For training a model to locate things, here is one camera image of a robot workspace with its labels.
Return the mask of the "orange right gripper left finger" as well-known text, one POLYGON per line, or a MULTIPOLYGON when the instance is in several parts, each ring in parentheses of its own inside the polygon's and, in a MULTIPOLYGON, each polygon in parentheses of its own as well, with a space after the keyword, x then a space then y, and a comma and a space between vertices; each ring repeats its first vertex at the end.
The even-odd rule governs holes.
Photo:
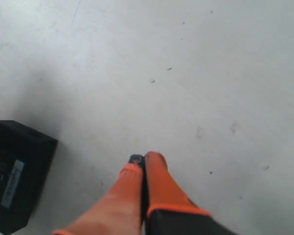
POLYGON ((144 157, 131 155, 109 191, 86 213, 54 235, 140 235, 144 157))

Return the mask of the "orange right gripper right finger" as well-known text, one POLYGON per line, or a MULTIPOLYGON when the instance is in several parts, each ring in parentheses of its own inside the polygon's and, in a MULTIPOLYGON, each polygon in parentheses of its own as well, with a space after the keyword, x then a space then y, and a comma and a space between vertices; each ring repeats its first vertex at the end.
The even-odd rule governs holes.
POLYGON ((196 235, 205 228, 211 214, 196 206, 168 171, 164 156, 145 155, 148 188, 147 235, 196 235))

